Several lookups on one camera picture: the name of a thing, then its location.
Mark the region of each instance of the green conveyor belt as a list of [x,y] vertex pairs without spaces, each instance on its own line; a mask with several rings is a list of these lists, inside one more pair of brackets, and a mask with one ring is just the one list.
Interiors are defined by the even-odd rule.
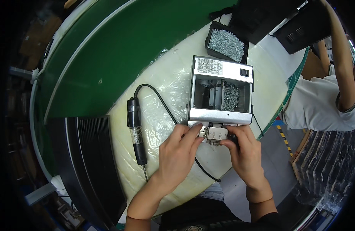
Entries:
[[[70,28],[40,76],[35,127],[41,155],[52,175],[56,174],[56,169],[43,119],[55,84],[79,44],[125,2],[96,2]],[[187,35],[208,24],[208,13],[236,2],[135,1],[103,25],[75,57],[56,91],[49,118],[104,115],[162,49],[171,49]]]

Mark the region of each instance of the silver metal casing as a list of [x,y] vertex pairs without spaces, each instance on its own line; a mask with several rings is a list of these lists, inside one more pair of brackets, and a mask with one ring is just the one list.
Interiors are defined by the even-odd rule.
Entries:
[[[218,83],[230,81],[245,86],[245,109],[244,112],[221,110],[218,105],[216,109],[202,108],[194,104],[195,97],[200,97],[198,88],[202,88],[197,81],[215,80]],[[253,67],[238,62],[223,59],[194,56],[192,65],[192,81],[190,89],[190,101],[188,105],[188,124],[196,122],[212,122],[222,124],[249,125],[252,122],[252,92],[253,92]],[[218,97],[224,101],[224,85],[217,87]]]

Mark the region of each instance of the yellow black warning stripe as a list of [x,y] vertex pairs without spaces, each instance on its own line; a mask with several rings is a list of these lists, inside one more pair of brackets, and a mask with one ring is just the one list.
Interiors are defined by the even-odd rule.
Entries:
[[289,143],[288,143],[288,141],[286,140],[286,136],[284,135],[283,130],[281,129],[281,127],[280,127],[279,125],[277,125],[276,127],[279,129],[280,135],[283,137],[284,143],[286,144],[286,147],[288,148],[289,154],[290,154],[291,156],[293,156],[291,147],[289,146]]

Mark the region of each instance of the screw feeder machine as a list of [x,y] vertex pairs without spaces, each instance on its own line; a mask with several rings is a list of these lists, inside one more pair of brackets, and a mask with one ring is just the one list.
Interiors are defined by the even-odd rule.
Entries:
[[193,57],[188,126],[202,123],[198,136],[217,145],[226,125],[252,122],[253,67],[211,57]]

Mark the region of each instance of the finger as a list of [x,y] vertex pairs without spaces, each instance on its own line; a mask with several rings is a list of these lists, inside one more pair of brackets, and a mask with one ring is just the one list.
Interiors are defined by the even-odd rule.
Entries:
[[197,137],[194,140],[193,145],[190,148],[190,156],[192,157],[192,159],[194,159],[194,157],[196,156],[196,153],[197,153],[197,150],[198,150],[198,146],[202,143],[203,140],[204,140],[204,137]]
[[226,146],[229,149],[230,156],[231,156],[231,163],[233,165],[238,164],[239,152],[236,144],[231,140],[222,140],[220,141],[220,144]]
[[185,133],[185,136],[181,139],[182,144],[187,147],[191,147],[201,128],[202,124],[200,123],[189,129],[189,131]]
[[237,136],[238,144],[241,149],[249,150],[251,149],[252,142],[249,141],[247,134],[243,131],[243,128],[240,127],[242,126],[238,126],[238,127],[227,126],[226,128],[229,130],[229,132],[232,132]]
[[190,127],[186,125],[177,124],[169,137],[174,141],[180,141],[182,139],[182,136],[186,134],[189,129]]
[[235,135],[237,135],[235,133],[236,131],[243,131],[251,143],[255,143],[257,141],[256,137],[254,137],[252,129],[251,129],[251,127],[249,127],[249,125],[242,125],[242,126],[237,126],[237,127],[227,125],[226,129],[229,132],[234,133]]

